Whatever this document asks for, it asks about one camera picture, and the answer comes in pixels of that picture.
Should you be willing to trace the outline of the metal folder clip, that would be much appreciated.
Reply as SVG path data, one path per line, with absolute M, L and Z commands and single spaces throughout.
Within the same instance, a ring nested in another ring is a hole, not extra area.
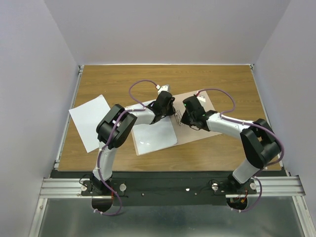
M 179 126 L 183 126 L 184 124 L 181 122 L 181 119 L 182 119 L 181 111 L 180 110 L 176 110 L 174 116 L 175 116 L 175 119 L 176 119 L 178 125 Z

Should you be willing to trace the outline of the beige file folder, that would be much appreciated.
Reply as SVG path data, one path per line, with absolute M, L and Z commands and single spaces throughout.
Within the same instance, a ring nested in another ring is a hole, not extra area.
M 192 91 L 175 95 L 175 101 L 173 103 L 175 110 L 180 110 L 183 115 L 185 111 L 183 100 L 192 96 L 193 94 L 194 92 Z M 183 126 L 179 126 L 174 115 L 168 117 L 171 119 L 171 123 L 177 137 L 177 144 L 174 146 L 183 145 L 189 142 L 197 141 L 219 134 L 218 132 L 208 132 L 202 129 L 197 131 L 196 129 L 192 129 L 185 124 Z

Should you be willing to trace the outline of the white paper sheet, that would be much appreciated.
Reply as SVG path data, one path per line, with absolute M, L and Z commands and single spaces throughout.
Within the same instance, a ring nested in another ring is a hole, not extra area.
M 103 95 L 69 110 L 87 153 L 98 149 L 96 128 L 109 111 L 110 107 Z
M 131 131 L 137 156 L 166 149 L 177 144 L 177 137 L 169 117 L 152 125 L 133 126 Z

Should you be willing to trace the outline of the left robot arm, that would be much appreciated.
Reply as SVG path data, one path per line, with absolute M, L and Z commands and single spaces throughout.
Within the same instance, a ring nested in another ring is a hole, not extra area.
M 124 108 L 115 104 L 97 125 L 99 152 L 95 168 L 90 175 L 92 190 L 106 194 L 111 187 L 109 180 L 117 149 L 127 140 L 135 125 L 151 125 L 175 114 L 175 97 L 168 91 L 158 94 L 156 100 L 136 108 Z

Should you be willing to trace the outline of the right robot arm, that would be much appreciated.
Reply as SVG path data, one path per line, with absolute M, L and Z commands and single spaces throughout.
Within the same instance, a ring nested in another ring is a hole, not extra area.
M 183 104 L 185 112 L 181 123 L 241 140 L 245 160 L 219 186 L 225 192 L 239 193 L 249 179 L 273 164 L 272 159 L 277 155 L 284 155 L 283 144 L 264 119 L 247 121 L 227 117 L 213 110 L 205 111 L 196 96 L 186 98 Z

